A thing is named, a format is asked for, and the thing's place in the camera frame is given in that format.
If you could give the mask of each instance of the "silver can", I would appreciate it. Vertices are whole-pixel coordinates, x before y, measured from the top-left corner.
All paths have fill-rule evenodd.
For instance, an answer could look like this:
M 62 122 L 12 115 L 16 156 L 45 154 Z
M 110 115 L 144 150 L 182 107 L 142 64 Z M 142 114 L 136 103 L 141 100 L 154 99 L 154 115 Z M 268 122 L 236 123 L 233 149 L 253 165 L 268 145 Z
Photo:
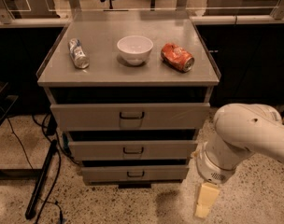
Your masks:
M 89 57 L 85 54 L 80 41 L 72 38 L 68 42 L 69 54 L 74 66 L 79 69 L 85 69 L 89 66 Z

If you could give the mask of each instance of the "red can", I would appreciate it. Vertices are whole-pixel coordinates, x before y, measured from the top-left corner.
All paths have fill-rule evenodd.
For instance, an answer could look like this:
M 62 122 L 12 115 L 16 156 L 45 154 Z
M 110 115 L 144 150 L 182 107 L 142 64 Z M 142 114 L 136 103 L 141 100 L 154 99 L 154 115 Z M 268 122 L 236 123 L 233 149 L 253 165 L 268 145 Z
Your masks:
M 194 64 L 194 58 L 184 48 L 174 44 L 166 43 L 161 50 L 164 61 L 174 66 L 178 71 L 188 72 Z

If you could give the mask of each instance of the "gray cabinet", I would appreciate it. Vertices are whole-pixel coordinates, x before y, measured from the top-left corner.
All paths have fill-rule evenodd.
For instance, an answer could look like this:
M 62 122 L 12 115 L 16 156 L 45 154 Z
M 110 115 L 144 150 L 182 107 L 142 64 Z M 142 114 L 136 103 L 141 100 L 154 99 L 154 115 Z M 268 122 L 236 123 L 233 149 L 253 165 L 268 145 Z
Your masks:
M 147 63 L 132 67 L 121 60 L 116 44 L 126 35 L 153 41 Z M 72 37 L 90 55 L 85 70 L 76 69 L 69 58 Z M 163 63 L 160 52 L 167 42 L 193 53 L 189 73 Z M 184 11 L 82 12 L 38 84 L 60 130 L 67 133 L 86 183 L 181 181 L 219 82 L 214 68 Z

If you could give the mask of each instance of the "soda can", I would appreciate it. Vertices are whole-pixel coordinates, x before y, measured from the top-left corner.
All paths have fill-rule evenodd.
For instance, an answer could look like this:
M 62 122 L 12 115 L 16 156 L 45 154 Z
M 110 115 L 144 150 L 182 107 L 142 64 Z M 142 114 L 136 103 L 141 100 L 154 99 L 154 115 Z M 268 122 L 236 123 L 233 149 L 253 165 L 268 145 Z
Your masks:
M 195 61 L 187 50 L 174 43 L 166 43 L 163 46 L 161 57 L 181 72 L 190 71 Z
M 89 66 L 89 57 L 83 51 L 80 41 L 72 38 L 68 42 L 69 54 L 76 68 L 85 69 Z

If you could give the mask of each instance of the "black cable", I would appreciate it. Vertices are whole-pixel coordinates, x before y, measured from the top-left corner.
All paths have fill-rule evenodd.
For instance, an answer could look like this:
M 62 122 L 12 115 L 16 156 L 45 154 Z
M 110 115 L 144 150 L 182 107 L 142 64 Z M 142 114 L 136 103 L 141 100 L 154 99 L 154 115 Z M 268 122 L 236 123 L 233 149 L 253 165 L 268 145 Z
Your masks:
M 50 141 L 49 137 L 47 136 L 47 134 L 46 134 L 46 132 L 45 132 L 45 130 L 44 130 L 44 129 L 48 128 L 48 126 L 45 125 L 45 122 L 46 122 L 48 116 L 49 116 L 49 114 L 47 114 L 47 115 L 45 116 L 45 118 L 43 118 L 43 121 L 42 121 L 41 124 L 35 119 L 35 116 L 34 116 L 34 115 L 32 115 L 32 119 L 33 119 L 33 121 L 34 121 L 35 124 L 37 124 L 38 126 L 40 126 L 40 127 L 42 128 L 42 133 L 43 133 L 44 136 Z M 76 161 L 73 159 L 73 157 L 72 157 L 70 154 L 66 153 L 66 151 L 62 148 L 61 142 L 60 142 L 60 138 L 59 138 L 59 134 L 58 134 L 57 131 L 56 131 L 55 134 L 56 134 L 58 146 L 59 146 L 61 152 L 62 152 L 69 160 L 71 160 L 71 162 L 73 162 L 73 163 L 76 164 L 76 165 L 79 165 L 79 163 L 76 162 Z
M 3 108 L 2 106 L 0 106 L 0 109 L 2 110 L 3 114 L 5 115 L 5 114 L 6 114 L 6 111 L 4 110 L 4 108 Z M 9 117 L 6 117 L 6 119 L 8 120 L 8 123 L 9 123 L 9 125 L 10 125 L 11 132 L 14 134 L 14 136 L 17 138 L 17 140 L 19 141 L 19 143 L 20 143 L 20 145 L 21 145 L 22 151 L 23 151 L 23 153 L 24 153 L 24 156 L 26 157 L 26 160 L 27 160 L 28 164 L 30 165 L 30 167 L 31 167 L 32 169 L 34 169 L 33 166 L 31 165 L 30 161 L 29 161 L 28 155 L 27 155 L 26 150 L 25 150 L 25 148 L 24 148 L 24 146 L 23 146 L 23 144 L 22 144 L 22 142 L 21 142 L 21 139 L 20 139 L 19 136 L 14 132 L 14 129 L 13 129 L 13 126 L 12 126 L 12 123 L 11 123 Z
M 21 148 L 22 148 L 22 151 L 23 151 L 23 153 L 24 153 L 24 156 L 26 157 L 26 160 L 28 161 L 30 167 L 31 167 L 32 169 L 34 169 L 33 166 L 31 165 L 30 161 L 29 161 L 28 155 L 27 155 L 26 150 L 25 150 L 25 148 L 24 148 L 24 146 L 23 146 L 23 144 L 22 144 L 22 142 L 21 142 L 21 139 L 19 138 L 19 136 L 18 136 L 18 135 L 14 132 L 14 130 L 13 130 L 13 126 L 12 126 L 12 124 L 11 124 L 10 119 L 7 118 L 7 120 L 8 120 L 8 122 L 9 122 L 9 125 L 10 125 L 10 128 L 11 128 L 12 133 L 15 135 L 15 137 L 18 139 L 18 141 L 19 141 L 19 143 L 20 143 L 20 145 L 21 145 Z
M 46 203 L 48 201 L 48 198 L 49 198 L 52 190 L 55 187 L 55 184 L 57 183 L 57 180 L 58 180 L 58 177 L 59 177 L 59 174 L 60 174 L 60 170 L 61 170 L 61 155 L 60 155 L 60 152 L 59 152 L 58 149 L 56 149 L 56 153 L 58 154 L 58 157 L 59 157 L 57 174 L 56 174 L 55 179 L 54 179 L 54 181 L 53 181 L 53 183 L 52 183 L 52 185 L 50 187 L 50 190 L 49 190 L 49 192 L 47 194 L 47 197 L 46 197 L 45 201 L 42 203 L 42 205 L 40 207 L 40 210 L 39 210 L 39 212 L 37 214 L 37 217 L 36 217 L 36 220 L 35 220 L 35 224 L 38 224 L 38 220 L 40 219 L 41 213 L 42 213 L 42 211 L 43 211 L 43 209 L 44 209 L 44 207 L 45 207 L 45 205 L 46 205 Z

